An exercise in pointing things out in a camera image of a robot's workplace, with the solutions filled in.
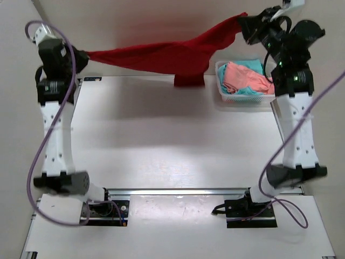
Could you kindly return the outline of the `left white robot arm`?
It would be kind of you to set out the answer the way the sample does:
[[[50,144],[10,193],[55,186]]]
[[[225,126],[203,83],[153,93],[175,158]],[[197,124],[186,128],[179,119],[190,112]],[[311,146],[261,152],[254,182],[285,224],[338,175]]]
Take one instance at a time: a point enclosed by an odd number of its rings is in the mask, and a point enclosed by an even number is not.
[[[94,201],[94,208],[106,215],[113,201],[105,188],[91,183],[86,171],[77,171],[72,157],[71,123],[79,95],[79,81],[72,74],[72,57],[77,69],[87,64],[87,56],[76,49],[68,49],[61,39],[46,39],[38,44],[43,62],[37,70],[37,98],[43,116],[44,132],[48,137],[43,145],[44,163],[33,185],[45,193],[74,196],[82,201]]]

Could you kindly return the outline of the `red t shirt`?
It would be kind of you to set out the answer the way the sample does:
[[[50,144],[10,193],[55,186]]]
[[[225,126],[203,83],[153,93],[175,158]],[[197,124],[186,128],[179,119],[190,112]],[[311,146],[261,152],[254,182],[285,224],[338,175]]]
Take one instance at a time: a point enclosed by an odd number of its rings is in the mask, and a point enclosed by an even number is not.
[[[229,47],[242,31],[239,18],[230,17],[190,40],[134,45],[104,51],[88,51],[89,59],[135,71],[174,75],[174,86],[204,85],[204,73],[215,52]]]

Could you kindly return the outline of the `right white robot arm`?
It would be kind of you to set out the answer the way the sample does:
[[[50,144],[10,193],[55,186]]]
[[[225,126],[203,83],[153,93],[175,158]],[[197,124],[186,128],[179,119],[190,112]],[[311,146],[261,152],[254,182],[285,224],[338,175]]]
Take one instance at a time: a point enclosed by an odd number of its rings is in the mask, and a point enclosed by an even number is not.
[[[275,17],[277,12],[275,6],[257,16],[238,18],[246,43],[261,43],[276,63],[271,72],[275,94],[271,108],[284,154],[281,164],[268,162],[258,185],[249,189],[249,198],[241,203],[248,216],[254,216],[261,210],[261,203],[269,202],[283,188],[327,176],[327,168],[319,164],[315,151],[312,116],[308,111],[314,93],[309,48],[326,32],[311,20],[291,26],[291,19]]]

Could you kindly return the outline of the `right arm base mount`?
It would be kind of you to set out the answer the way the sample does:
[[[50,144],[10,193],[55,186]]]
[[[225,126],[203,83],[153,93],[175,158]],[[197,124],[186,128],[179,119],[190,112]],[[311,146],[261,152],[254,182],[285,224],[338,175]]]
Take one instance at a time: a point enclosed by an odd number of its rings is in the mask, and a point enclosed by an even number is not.
[[[249,191],[236,200],[224,200],[211,212],[212,215],[224,214],[227,228],[276,228],[277,221],[272,201],[255,203]]]

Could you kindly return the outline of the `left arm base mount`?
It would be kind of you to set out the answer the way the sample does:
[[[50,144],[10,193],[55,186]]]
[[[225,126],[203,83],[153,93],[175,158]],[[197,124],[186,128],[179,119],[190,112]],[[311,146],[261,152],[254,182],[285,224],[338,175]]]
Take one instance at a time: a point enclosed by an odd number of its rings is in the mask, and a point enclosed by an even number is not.
[[[105,192],[107,203],[90,203],[87,226],[126,227],[128,226],[130,195],[110,190]]]

